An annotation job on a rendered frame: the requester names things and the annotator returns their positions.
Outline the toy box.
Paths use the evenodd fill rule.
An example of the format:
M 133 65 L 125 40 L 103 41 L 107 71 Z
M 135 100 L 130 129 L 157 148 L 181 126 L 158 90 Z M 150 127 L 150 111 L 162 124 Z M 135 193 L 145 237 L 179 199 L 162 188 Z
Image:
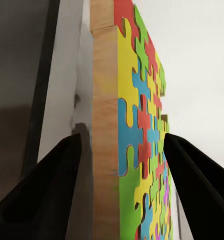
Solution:
M 178 201 L 178 218 L 180 220 L 179 230 L 181 232 L 181 239 L 180 240 L 194 240 L 192 232 L 190 230 L 189 223 L 187 221 L 183 206 L 181 204 L 179 195 L 177 194 L 177 201 Z

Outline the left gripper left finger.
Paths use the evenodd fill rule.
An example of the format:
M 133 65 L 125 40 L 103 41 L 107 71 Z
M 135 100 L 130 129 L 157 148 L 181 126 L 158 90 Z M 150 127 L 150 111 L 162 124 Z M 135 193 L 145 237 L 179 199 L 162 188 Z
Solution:
M 0 240 L 65 240 L 81 153 L 64 138 L 0 202 Z

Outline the jigsaw puzzle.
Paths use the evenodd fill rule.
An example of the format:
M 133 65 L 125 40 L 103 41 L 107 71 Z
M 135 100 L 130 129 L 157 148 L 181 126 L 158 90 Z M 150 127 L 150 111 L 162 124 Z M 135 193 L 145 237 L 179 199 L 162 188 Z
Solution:
M 132 0 L 90 0 L 93 240 L 173 240 L 165 71 Z

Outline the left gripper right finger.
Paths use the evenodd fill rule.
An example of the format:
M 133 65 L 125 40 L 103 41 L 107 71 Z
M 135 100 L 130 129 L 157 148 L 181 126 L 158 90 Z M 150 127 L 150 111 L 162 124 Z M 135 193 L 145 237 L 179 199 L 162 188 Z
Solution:
M 181 136 L 163 151 L 194 240 L 224 240 L 224 168 Z

